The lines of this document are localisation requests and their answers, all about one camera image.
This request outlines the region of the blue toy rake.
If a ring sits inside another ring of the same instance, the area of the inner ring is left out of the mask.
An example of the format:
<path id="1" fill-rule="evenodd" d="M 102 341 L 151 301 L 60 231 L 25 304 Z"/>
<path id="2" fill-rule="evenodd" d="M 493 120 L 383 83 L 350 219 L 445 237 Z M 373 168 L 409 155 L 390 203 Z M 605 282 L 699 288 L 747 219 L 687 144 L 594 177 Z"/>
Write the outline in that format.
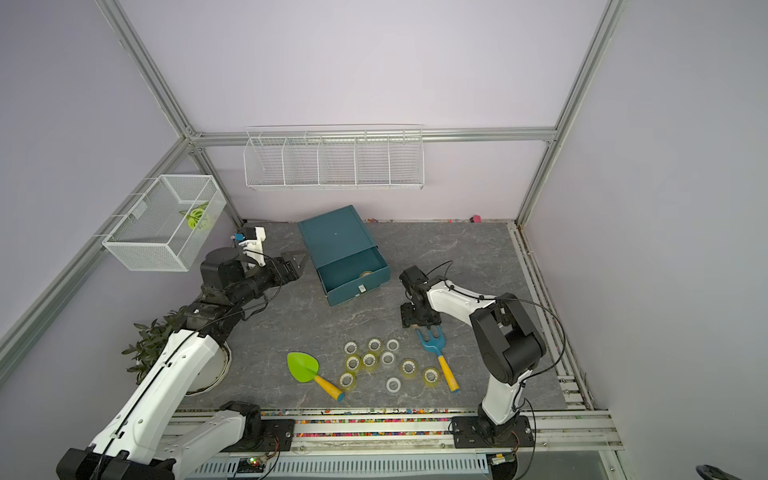
<path id="1" fill-rule="evenodd" d="M 437 325 L 435 331 L 428 328 L 426 333 L 423 333 L 421 329 L 417 329 L 416 332 L 423 348 L 436 356 L 449 390 L 452 393 L 458 392 L 460 386 L 443 354 L 443 349 L 446 346 L 446 337 L 442 328 Z"/>

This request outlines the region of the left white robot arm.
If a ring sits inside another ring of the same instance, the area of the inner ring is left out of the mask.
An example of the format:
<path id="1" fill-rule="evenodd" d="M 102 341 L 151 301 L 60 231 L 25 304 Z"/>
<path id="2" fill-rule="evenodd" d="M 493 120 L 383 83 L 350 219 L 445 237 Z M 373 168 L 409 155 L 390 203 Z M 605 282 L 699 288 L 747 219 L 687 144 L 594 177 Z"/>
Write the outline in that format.
<path id="1" fill-rule="evenodd" d="M 214 358 L 234 327 L 248 319 L 245 307 L 269 289 L 298 280 L 304 250 L 274 258 L 237 247 L 209 252 L 200 265 L 200 295 L 183 308 L 147 376 L 113 420 L 84 449 L 69 449 L 58 462 L 61 479 L 184 479 L 214 455 L 242 440 L 260 443 L 261 409 L 229 401 L 212 419 L 169 446 L 163 433 L 193 381 Z"/>

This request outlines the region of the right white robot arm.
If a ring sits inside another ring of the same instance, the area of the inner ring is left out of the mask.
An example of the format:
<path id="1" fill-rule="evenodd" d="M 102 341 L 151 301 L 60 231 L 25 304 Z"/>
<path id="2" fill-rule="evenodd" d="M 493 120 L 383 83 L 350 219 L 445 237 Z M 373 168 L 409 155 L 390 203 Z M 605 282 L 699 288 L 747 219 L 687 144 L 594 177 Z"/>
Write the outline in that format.
<path id="1" fill-rule="evenodd" d="M 449 315 L 472 328 L 479 354 L 489 372 L 485 396 L 474 416 L 454 417 L 448 432 L 454 447 L 509 448 L 535 442 L 532 418 L 522 413 L 526 382 L 547 353 L 543 337 L 522 300 L 506 293 L 487 296 L 455 285 L 445 277 L 430 278 L 416 266 L 399 275 L 408 301 L 400 314 L 405 328 L 426 328 L 418 335 L 424 349 L 434 354 L 449 390 L 459 384 L 443 355 L 446 340 L 442 316 Z"/>

